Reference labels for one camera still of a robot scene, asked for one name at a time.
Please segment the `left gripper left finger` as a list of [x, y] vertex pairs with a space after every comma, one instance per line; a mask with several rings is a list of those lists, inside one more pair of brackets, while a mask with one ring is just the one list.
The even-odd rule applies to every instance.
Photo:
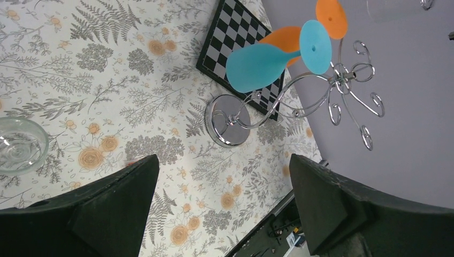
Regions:
[[1, 256], [138, 256], [159, 171], [149, 155], [27, 208], [1, 210]]

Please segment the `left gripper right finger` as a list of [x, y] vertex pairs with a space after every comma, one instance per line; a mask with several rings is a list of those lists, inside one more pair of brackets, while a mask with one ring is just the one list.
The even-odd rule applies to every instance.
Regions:
[[311, 255], [453, 256], [453, 210], [393, 196], [302, 155], [289, 164]]

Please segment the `clear wine glass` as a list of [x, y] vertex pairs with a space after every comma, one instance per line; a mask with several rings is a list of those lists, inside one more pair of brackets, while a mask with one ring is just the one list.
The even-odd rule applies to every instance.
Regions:
[[1, 118], [1, 174], [18, 176], [39, 168], [49, 150], [49, 136], [36, 122]]
[[376, 23], [398, 20], [430, 10], [434, 0], [367, 0], [367, 11]]

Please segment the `blue wine glass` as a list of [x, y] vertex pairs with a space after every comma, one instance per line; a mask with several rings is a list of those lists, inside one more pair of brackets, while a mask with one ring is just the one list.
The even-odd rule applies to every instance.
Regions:
[[233, 51], [225, 72], [231, 87], [248, 93], [267, 87], [284, 72], [287, 63], [298, 53], [289, 53], [266, 43], [256, 43]]

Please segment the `orange wine glass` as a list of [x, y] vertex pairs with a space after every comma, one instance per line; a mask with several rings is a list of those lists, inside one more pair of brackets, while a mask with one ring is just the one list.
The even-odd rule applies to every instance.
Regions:
[[297, 52], [298, 56], [289, 60], [287, 66], [302, 58], [312, 73], [323, 74], [328, 70], [332, 59], [331, 40], [342, 39], [349, 25], [339, 1], [317, 1], [315, 15], [315, 20], [306, 21], [302, 27], [280, 28], [259, 42], [271, 44], [284, 52]]

